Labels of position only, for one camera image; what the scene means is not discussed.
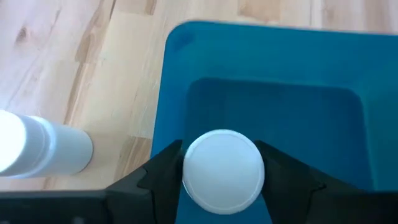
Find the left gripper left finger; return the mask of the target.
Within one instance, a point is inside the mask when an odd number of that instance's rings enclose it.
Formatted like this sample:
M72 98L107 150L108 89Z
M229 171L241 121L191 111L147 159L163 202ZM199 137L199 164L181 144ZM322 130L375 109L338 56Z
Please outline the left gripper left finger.
M112 224L174 224L182 184L182 140L106 188Z

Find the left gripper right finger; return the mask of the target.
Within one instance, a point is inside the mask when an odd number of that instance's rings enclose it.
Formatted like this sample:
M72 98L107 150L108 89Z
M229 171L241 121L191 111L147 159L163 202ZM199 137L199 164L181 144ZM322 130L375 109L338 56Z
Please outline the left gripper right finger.
M260 140L262 197L273 224L355 224L373 218L366 191L328 175Z

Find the white pill bottle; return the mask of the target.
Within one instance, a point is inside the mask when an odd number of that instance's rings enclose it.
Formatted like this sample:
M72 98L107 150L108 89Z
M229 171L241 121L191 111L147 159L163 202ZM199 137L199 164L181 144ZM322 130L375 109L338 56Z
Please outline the white pill bottle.
M264 179L265 165L258 148L236 131L209 131L194 140L184 156L185 190L207 212L242 212L258 198Z
M0 110L0 177L73 175L92 155L93 143L80 129Z

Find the teal plastic basket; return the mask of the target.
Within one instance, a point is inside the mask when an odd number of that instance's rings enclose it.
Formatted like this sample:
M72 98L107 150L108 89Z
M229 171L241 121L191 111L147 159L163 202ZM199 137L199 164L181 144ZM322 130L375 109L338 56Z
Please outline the teal plastic basket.
M152 155L208 131L260 140L366 191L398 224L398 35L190 21L165 43ZM216 215L183 190L177 224L273 224L264 198Z

